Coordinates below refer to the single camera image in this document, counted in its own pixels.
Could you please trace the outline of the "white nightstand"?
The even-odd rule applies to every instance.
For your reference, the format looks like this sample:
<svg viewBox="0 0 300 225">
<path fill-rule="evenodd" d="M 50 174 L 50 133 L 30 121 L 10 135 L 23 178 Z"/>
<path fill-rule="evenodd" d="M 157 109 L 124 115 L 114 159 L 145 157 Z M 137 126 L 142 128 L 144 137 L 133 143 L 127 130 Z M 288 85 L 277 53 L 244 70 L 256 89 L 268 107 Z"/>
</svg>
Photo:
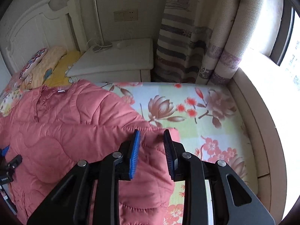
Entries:
<svg viewBox="0 0 300 225">
<path fill-rule="evenodd" d="M 131 45 L 118 49 L 115 41 L 110 49 L 93 52 L 90 48 L 68 71 L 73 82 L 86 79 L 92 83 L 151 82 L 154 67 L 153 40 L 131 39 Z"/>
</svg>

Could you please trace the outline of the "peach patterned pillow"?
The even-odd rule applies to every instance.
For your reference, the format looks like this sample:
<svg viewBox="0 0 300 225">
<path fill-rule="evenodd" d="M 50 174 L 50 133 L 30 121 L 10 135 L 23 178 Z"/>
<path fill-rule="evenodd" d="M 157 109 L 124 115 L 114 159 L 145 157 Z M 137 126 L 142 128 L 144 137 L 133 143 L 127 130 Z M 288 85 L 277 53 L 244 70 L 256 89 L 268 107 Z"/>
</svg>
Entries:
<svg viewBox="0 0 300 225">
<path fill-rule="evenodd" d="M 61 46 L 50 48 L 42 60 L 34 67 L 29 75 L 23 80 L 20 89 L 33 89 L 40 87 L 52 74 L 59 60 L 66 55 L 67 50 Z"/>
</svg>

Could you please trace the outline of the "silver desk lamp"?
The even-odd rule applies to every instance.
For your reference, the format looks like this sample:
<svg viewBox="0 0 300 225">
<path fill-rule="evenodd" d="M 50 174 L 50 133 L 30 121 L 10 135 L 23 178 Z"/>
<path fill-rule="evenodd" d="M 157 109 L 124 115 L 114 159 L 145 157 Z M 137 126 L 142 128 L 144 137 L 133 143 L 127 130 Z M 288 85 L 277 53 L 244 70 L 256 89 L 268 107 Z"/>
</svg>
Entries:
<svg viewBox="0 0 300 225">
<path fill-rule="evenodd" d="M 105 41 L 105 39 L 104 39 L 101 22 L 100 22 L 100 16 L 99 16 L 99 12 L 98 12 L 97 0 L 93 0 L 93 3 L 94 3 L 94 12 L 95 12 L 96 21 L 97 21 L 97 27 L 98 27 L 98 31 L 99 31 L 99 35 L 100 35 L 100 43 L 96 44 L 93 47 L 93 52 L 97 53 L 100 51 L 110 49 L 112 47 L 112 43 L 109 41 Z"/>
</svg>

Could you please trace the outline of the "colourful embroidered pillow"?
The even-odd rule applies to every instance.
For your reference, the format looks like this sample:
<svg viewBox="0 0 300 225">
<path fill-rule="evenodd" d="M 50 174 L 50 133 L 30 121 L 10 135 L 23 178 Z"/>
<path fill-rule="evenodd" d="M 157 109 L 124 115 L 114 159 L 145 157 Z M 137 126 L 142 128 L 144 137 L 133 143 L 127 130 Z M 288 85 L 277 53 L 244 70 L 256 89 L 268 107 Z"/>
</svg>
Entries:
<svg viewBox="0 0 300 225">
<path fill-rule="evenodd" d="M 31 57 L 31 59 L 26 63 L 26 65 L 20 71 L 19 74 L 20 80 L 24 80 L 32 72 L 32 70 L 36 67 L 36 65 L 38 65 L 40 61 L 43 59 L 47 51 L 48 51 L 47 48 L 42 48 Z"/>
</svg>

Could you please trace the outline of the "yellow pillow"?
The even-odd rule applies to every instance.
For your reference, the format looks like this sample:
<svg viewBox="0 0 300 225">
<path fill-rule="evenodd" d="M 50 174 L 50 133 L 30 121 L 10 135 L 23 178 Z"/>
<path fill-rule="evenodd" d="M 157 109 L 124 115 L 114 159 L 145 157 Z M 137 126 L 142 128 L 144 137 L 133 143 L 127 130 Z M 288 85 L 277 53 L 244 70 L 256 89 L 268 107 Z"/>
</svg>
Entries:
<svg viewBox="0 0 300 225">
<path fill-rule="evenodd" d="M 48 87 L 71 85 L 73 81 L 70 77 L 67 77 L 67 73 L 80 57 L 79 51 L 70 51 L 64 55 L 57 63 L 52 74 L 45 80 L 44 85 Z"/>
</svg>

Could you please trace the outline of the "white charger adapter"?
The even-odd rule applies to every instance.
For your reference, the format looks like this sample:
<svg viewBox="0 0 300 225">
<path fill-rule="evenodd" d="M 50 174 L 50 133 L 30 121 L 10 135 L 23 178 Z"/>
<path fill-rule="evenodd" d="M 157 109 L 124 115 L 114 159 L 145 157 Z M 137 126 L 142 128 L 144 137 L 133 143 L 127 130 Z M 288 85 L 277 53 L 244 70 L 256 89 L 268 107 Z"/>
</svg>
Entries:
<svg viewBox="0 0 300 225">
<path fill-rule="evenodd" d="M 124 40 L 124 41 L 119 41 L 116 46 L 118 49 L 123 49 L 130 45 L 131 45 L 131 42 L 129 40 Z"/>
</svg>

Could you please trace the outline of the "pink quilted jacket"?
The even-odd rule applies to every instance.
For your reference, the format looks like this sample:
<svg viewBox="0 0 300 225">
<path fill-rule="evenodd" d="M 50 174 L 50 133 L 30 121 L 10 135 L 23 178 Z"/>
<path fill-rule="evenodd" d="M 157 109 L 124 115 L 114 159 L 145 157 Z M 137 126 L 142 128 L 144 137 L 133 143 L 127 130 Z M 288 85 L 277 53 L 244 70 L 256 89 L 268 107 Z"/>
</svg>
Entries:
<svg viewBox="0 0 300 225">
<path fill-rule="evenodd" d="M 162 224 L 174 190 L 161 127 L 148 123 L 118 95 L 81 80 L 65 92 L 45 86 L 27 92 L 1 117 L 6 160 L 22 156 L 10 184 L 17 218 L 25 224 L 79 161 L 102 160 L 135 130 L 141 133 L 132 181 L 119 183 L 121 224 Z"/>
</svg>

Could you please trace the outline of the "beige window sill ledge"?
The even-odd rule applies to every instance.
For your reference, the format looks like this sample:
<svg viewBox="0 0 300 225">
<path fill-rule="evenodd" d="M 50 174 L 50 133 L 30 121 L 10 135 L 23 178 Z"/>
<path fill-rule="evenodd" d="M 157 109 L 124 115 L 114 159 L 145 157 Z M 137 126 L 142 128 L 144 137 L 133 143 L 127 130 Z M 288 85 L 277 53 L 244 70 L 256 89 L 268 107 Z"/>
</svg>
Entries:
<svg viewBox="0 0 300 225">
<path fill-rule="evenodd" d="M 236 71 L 228 88 L 251 141 L 260 200 L 278 224 L 287 198 L 286 163 L 278 131 L 264 100 L 242 69 Z"/>
</svg>

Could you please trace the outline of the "white wooden headboard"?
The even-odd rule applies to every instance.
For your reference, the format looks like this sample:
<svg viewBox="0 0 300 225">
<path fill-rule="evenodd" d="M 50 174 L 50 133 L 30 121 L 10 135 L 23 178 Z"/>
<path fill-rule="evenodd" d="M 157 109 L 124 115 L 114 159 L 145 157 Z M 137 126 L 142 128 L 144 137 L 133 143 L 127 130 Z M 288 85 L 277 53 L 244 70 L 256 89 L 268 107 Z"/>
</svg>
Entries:
<svg viewBox="0 0 300 225">
<path fill-rule="evenodd" d="M 68 0 L 59 10 L 52 10 L 50 0 L 28 8 L 8 33 L 4 62 L 12 73 L 20 71 L 41 48 L 64 47 L 67 51 L 88 50 L 80 0 Z"/>
</svg>

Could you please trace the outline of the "striped sailboat curtain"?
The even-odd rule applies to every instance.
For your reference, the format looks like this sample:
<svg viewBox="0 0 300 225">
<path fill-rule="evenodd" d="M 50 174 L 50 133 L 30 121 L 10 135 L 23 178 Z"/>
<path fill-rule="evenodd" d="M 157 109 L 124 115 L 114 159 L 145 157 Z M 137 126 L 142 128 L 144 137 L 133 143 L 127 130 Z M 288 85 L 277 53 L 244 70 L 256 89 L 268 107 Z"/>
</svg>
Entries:
<svg viewBox="0 0 300 225">
<path fill-rule="evenodd" d="M 158 82 L 226 85 L 239 68 L 265 0 L 166 0 Z"/>
</svg>

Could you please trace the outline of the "floral bed sheet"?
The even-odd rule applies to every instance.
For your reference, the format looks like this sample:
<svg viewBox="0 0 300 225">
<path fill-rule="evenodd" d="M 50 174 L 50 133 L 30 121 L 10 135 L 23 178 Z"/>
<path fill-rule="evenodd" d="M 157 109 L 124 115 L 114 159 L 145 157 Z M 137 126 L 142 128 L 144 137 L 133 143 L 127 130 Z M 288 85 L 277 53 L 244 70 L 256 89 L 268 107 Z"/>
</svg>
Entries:
<svg viewBox="0 0 300 225">
<path fill-rule="evenodd" d="M 250 140 L 226 88 L 163 83 L 105 83 L 98 87 L 118 95 L 151 125 L 168 128 L 173 140 L 201 160 L 225 160 L 252 191 L 257 191 Z M 13 100 L 12 109 L 21 98 Z M 162 224 L 182 222 L 184 189 L 183 182 L 174 183 Z"/>
</svg>

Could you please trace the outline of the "wall socket panel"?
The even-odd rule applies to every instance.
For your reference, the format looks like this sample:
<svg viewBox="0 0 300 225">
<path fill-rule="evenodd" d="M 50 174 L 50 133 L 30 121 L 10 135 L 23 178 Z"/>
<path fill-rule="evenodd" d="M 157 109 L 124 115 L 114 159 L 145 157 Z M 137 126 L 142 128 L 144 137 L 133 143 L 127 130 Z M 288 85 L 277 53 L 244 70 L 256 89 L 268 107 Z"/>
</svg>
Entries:
<svg viewBox="0 0 300 225">
<path fill-rule="evenodd" d="M 114 14 L 115 22 L 137 21 L 138 20 L 138 10 L 137 9 L 127 9 L 127 10 L 123 10 L 123 11 L 115 11 L 113 14 Z"/>
</svg>

